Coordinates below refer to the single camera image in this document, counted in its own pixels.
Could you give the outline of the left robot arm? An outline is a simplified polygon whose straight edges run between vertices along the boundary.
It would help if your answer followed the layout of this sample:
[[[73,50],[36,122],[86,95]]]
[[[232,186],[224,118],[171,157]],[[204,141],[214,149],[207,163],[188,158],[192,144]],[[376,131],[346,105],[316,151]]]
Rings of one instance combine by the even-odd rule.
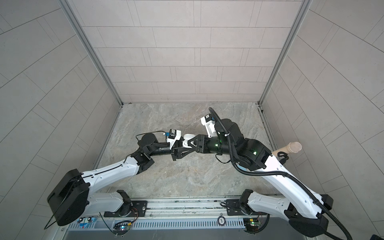
[[[127,177],[148,170],[153,164],[152,156],[171,155],[173,160],[196,149],[195,135],[181,135],[179,130],[165,133],[165,142],[160,143],[154,133],[145,133],[138,140],[138,149],[125,159],[106,167],[80,172],[68,171],[47,198],[53,212],[52,219],[58,226],[68,225],[86,214],[98,212],[131,213],[131,199],[125,191],[115,194],[96,195],[100,189]]]

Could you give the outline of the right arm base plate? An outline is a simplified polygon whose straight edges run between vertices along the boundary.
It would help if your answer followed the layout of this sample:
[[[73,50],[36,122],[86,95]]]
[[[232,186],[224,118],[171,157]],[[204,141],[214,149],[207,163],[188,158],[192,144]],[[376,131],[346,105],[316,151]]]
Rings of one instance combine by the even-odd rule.
[[[246,211],[241,208],[240,201],[237,199],[227,199],[221,203],[221,205],[227,210],[228,216],[258,216],[258,212],[252,210]]]

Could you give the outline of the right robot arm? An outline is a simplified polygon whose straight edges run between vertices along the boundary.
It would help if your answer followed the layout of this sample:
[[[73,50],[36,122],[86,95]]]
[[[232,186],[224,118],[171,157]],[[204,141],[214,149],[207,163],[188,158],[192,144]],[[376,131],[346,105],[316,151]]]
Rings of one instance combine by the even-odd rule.
[[[202,122],[207,134],[185,134],[184,147],[201,154],[229,155],[229,163],[239,173],[262,177],[282,194],[282,197],[271,197],[246,189],[238,206],[227,204],[228,208],[246,215],[265,213],[279,217],[306,237],[330,235],[329,220],[336,221],[330,212],[333,205],[330,196],[307,188],[265,145],[245,138],[238,125],[231,120],[217,120],[207,115]]]

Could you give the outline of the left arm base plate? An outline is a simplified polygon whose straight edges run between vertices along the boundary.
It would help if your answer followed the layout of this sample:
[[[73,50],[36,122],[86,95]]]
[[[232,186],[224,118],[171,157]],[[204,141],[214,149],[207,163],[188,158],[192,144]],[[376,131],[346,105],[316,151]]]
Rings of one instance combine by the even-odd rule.
[[[116,212],[104,212],[103,217],[127,218],[144,217],[146,214],[147,201],[133,201],[130,204],[124,203]]]

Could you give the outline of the white earbud charging case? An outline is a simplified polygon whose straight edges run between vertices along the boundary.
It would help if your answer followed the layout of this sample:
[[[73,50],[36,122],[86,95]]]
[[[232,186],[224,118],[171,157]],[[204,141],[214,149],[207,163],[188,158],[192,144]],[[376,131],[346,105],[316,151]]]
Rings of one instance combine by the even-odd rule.
[[[185,134],[183,136],[183,138],[184,138],[183,143],[182,143],[183,147],[191,149],[192,147],[189,146],[188,141],[195,138],[195,137],[196,137],[196,135],[193,135],[193,134]]]

